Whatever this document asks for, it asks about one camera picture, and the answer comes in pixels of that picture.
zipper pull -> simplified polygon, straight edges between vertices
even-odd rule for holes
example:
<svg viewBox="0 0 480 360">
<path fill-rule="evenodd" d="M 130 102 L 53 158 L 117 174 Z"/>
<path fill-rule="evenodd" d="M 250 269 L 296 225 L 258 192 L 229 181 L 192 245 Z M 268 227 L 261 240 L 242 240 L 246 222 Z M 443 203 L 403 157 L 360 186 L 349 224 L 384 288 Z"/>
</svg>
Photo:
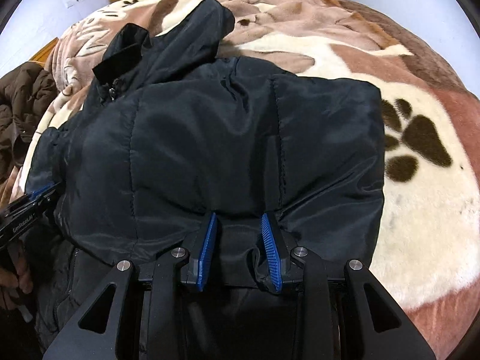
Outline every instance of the zipper pull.
<svg viewBox="0 0 480 360">
<path fill-rule="evenodd" d="M 110 88 L 109 89 L 109 95 L 110 95 L 110 98 L 112 99 L 112 101 L 114 101 L 115 96 L 117 95 L 117 91 L 115 90 L 115 88 Z"/>
<path fill-rule="evenodd" d="M 119 79 L 114 79 L 112 82 L 112 86 L 109 89 L 109 95 L 112 101 L 114 101 L 117 98 L 117 90 L 115 87 L 117 86 L 118 82 L 119 82 Z"/>
</svg>

plush blanket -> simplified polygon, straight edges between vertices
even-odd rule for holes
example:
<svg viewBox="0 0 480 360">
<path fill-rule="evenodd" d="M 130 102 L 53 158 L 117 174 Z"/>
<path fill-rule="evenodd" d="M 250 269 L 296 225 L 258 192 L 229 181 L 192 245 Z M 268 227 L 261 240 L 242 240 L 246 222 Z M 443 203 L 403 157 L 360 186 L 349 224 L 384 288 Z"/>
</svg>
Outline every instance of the plush blanket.
<svg viewBox="0 0 480 360">
<path fill-rule="evenodd" d="M 160 35 L 201 0 L 125 0 L 69 28 L 46 69 L 62 91 L 5 192 L 22 194 L 40 134 L 81 109 L 110 40 L 126 23 Z M 426 43 L 347 0 L 219 0 L 236 17 L 219 56 L 253 56 L 299 76 L 347 77 L 382 92 L 385 208 L 371 271 L 439 360 L 480 309 L 480 103 Z"/>
</svg>

zipper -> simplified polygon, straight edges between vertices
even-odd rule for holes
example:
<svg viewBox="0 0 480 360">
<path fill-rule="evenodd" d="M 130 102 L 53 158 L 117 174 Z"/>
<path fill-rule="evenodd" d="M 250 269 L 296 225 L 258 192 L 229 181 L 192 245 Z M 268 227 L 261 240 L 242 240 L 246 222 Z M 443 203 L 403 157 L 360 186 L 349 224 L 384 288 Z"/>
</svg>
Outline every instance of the zipper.
<svg viewBox="0 0 480 360">
<path fill-rule="evenodd" d="M 71 262 L 71 272 L 70 272 L 70 277 L 69 277 L 69 283 L 68 283 L 68 295 L 70 295 L 71 293 L 71 288 L 73 287 L 74 285 L 74 271 L 75 271 L 75 262 L 77 260 L 77 255 L 78 255 L 78 252 L 80 251 L 80 249 L 78 249 L 77 247 L 75 248 L 75 252 L 73 253 L 73 257 L 72 257 L 72 262 Z"/>
<path fill-rule="evenodd" d="M 118 83 L 119 83 L 119 79 L 114 79 L 112 82 L 112 85 L 109 87 L 109 95 L 112 101 L 115 101 L 115 99 L 118 96 L 119 91 L 116 88 Z"/>
<path fill-rule="evenodd" d="M 63 297 L 61 297 L 59 300 L 55 302 L 55 307 L 53 309 L 53 318 L 55 320 L 55 325 L 57 326 L 58 329 L 60 329 L 59 320 L 58 320 L 58 307 L 64 300 L 66 300 L 70 296 L 71 288 L 74 285 L 75 261 L 77 259 L 77 255 L 79 251 L 80 249 L 78 249 L 77 247 L 73 250 L 73 255 L 70 260 L 70 267 L 68 270 L 67 292 Z"/>
</svg>

human hand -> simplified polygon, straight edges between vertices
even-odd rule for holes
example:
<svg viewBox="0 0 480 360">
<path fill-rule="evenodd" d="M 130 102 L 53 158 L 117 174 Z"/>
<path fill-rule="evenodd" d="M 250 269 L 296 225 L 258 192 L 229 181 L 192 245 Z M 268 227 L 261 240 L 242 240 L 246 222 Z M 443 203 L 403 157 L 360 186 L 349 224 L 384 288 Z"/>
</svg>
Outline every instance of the human hand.
<svg viewBox="0 0 480 360">
<path fill-rule="evenodd" d="M 33 290 L 33 282 L 23 243 L 18 241 L 16 244 L 10 245 L 9 252 L 18 276 L 0 267 L 0 307 L 13 310 L 17 307 L 14 302 L 16 298 L 15 289 L 18 288 L 24 294 L 29 294 Z"/>
</svg>

black metal bracket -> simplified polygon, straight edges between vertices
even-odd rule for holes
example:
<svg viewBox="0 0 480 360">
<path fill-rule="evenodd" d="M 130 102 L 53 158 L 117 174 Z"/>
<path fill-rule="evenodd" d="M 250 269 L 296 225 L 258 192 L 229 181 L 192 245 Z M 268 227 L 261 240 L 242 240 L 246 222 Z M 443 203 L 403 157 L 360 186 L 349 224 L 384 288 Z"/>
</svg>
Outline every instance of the black metal bracket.
<svg viewBox="0 0 480 360">
<path fill-rule="evenodd" d="M 184 359 L 187 343 L 181 290 L 201 290 L 200 262 L 205 261 L 206 251 L 209 259 L 213 253 L 216 220 L 213 213 L 205 216 L 193 253 L 177 247 L 156 262 L 141 265 L 138 272 L 128 261 L 112 268 L 61 330 L 44 359 Z M 414 324 L 360 261 L 353 259 L 342 267 L 305 247 L 287 248 L 276 228 L 270 239 L 280 244 L 276 247 L 279 272 L 287 283 L 279 295 L 298 292 L 296 360 L 435 359 Z M 288 263 L 285 250 L 289 250 Z M 206 268 L 203 274 L 208 278 L 208 264 Z M 127 320 L 124 314 L 131 303 L 132 283 L 142 288 L 143 304 L 136 310 L 139 317 Z M 275 288 L 272 291 L 276 293 L 272 296 L 278 295 Z M 132 327 L 131 321 L 139 326 Z M 129 346 L 130 352 L 122 349 L 126 330 L 139 332 L 139 344 Z"/>
<path fill-rule="evenodd" d="M 44 360 L 119 360 L 119 334 L 134 267 L 121 261 L 58 333 Z"/>
</svg>

